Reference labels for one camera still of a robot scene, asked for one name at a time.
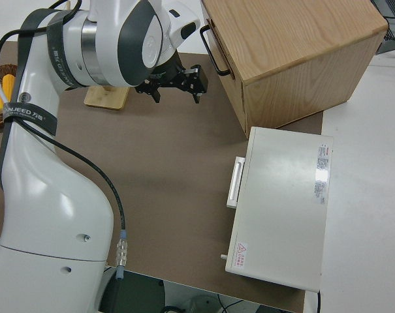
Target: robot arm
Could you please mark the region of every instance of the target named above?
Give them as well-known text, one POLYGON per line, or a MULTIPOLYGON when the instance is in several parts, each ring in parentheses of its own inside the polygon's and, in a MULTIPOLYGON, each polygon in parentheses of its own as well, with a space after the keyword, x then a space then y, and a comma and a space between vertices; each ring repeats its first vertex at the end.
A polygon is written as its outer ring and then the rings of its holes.
MULTIPOLYGON (((183 5, 92 0, 90 11, 69 21, 67 15, 37 10, 22 25, 47 32, 19 38, 18 73, 5 115, 53 138, 59 96, 69 87, 141 86, 149 80, 152 89, 145 92, 155 99, 158 87, 177 84, 195 100, 206 92, 201 68, 184 69, 176 53, 199 27, 183 5), (200 83, 186 89, 190 78, 200 83)), ((12 119, 5 121, 0 182, 0 312, 96 313, 113 229, 106 196, 62 163, 53 145, 12 119)))

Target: wooden crate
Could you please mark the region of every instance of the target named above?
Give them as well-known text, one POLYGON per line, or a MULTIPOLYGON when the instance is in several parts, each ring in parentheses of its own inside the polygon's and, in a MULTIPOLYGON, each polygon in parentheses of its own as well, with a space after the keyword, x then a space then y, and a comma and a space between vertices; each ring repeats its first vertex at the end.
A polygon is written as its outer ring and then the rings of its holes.
POLYGON ((202 0, 209 45, 246 134, 347 101, 387 30, 369 0, 202 0))

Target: black strap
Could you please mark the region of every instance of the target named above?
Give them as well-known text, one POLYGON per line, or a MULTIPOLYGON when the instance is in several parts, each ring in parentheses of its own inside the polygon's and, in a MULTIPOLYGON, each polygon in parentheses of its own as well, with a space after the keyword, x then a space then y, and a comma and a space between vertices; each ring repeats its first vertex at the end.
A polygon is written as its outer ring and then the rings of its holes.
MULTIPOLYGON (((55 10, 49 8, 40 8, 32 13, 23 22, 21 29, 36 29, 39 24, 49 14, 54 13, 55 10)), ((20 85, 22 82, 23 73, 26 69, 27 60, 29 59, 29 52, 31 50, 33 35, 19 35, 18 39, 18 67, 16 73, 16 81, 14 82, 12 101, 17 101, 20 85)), ((3 162, 6 155, 8 138, 10 136, 10 130, 12 127, 12 121, 5 121, 3 130, 3 139, 1 140, 0 146, 0 187, 3 188, 3 182, 1 181, 1 172, 3 171, 3 162)))
POLYGON ((58 12, 49 22, 46 28, 48 37, 48 53, 52 66, 59 78, 68 86, 77 88, 85 87, 78 83, 69 69, 67 58, 65 57, 64 40, 63 40, 63 18, 70 11, 58 12))
POLYGON ((32 122, 51 135, 56 135, 57 118, 48 111, 32 103, 7 102, 3 106, 3 120, 19 117, 32 122))

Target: warning label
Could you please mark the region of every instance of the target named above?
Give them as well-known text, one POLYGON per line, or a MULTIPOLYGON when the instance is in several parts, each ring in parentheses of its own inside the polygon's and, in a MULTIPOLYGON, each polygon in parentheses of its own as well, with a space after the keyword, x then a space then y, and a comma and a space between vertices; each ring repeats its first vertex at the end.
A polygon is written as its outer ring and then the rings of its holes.
POLYGON ((248 244, 239 243, 239 242, 237 243, 235 255, 234 255, 235 258, 234 258, 234 262, 233 262, 234 267, 238 267, 241 269, 244 268, 247 250, 248 250, 248 244))

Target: brown tabletop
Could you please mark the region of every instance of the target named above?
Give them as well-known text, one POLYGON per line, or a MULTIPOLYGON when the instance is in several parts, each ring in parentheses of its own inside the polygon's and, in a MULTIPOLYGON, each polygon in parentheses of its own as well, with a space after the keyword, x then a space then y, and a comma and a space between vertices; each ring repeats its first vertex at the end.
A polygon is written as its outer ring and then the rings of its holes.
MULTIPOLYGON (((1 64, 16 63, 16 44, 3 48, 1 64)), ((83 104, 86 89, 61 97, 57 139, 90 158, 113 180, 125 207, 127 269, 188 286, 302 312, 304 291, 225 272, 234 210, 226 207, 235 156, 247 140, 207 55, 183 54, 201 64, 209 79, 200 104, 174 89, 161 103, 131 89, 121 111, 83 104)), ((322 114, 285 127, 321 133, 322 114)), ((116 202, 105 182, 85 164, 58 151, 74 169, 97 183, 114 210, 109 263, 119 232, 116 202)), ((0 233, 3 220, 0 189, 0 233)))

